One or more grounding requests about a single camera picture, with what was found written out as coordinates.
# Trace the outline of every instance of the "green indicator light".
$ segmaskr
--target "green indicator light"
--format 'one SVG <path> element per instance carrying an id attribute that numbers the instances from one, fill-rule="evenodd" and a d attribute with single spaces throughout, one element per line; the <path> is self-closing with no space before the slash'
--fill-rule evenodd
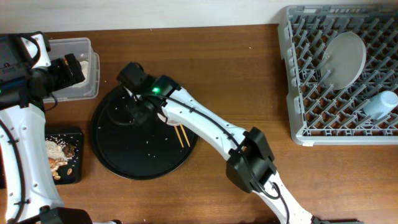
<path id="1" fill-rule="evenodd" d="M 152 91 L 153 91 L 154 93 L 159 93 L 159 92 L 160 92 L 160 88 L 155 87 L 155 88 L 152 89 Z"/>

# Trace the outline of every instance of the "gray dish rack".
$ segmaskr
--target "gray dish rack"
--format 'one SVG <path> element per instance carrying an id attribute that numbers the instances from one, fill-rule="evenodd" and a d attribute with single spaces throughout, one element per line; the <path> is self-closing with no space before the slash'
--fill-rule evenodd
<path id="1" fill-rule="evenodd" d="M 303 146 L 398 144 L 398 109 L 379 120 L 363 113 L 369 99 L 398 94 L 398 8 L 396 6 L 289 6 L 278 26 L 285 60 L 290 132 Z M 333 38 L 354 32 L 367 56 L 360 77 L 342 90 L 324 84 L 323 53 Z"/>

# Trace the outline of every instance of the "brown surface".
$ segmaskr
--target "brown surface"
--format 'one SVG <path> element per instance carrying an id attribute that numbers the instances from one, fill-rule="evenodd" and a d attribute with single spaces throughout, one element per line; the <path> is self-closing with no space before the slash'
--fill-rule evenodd
<path id="1" fill-rule="evenodd" d="M 112 30 L 49 34 L 88 37 L 101 61 L 94 100 L 60 103 L 47 123 L 75 125 L 86 134 L 83 178 L 58 186 L 65 205 L 93 220 L 125 223 L 239 223 L 274 218 L 254 194 L 225 176 L 225 161 L 199 140 L 183 166 L 155 180 L 135 181 L 107 171 L 91 151 L 88 124 L 100 100 L 130 61 L 167 74 L 222 118 L 266 134 L 282 180 L 297 201 L 324 219 L 398 223 L 397 146 L 302 147 L 290 138 L 287 79 L 276 26 Z M 6 211 L 0 190 L 0 213 Z"/>

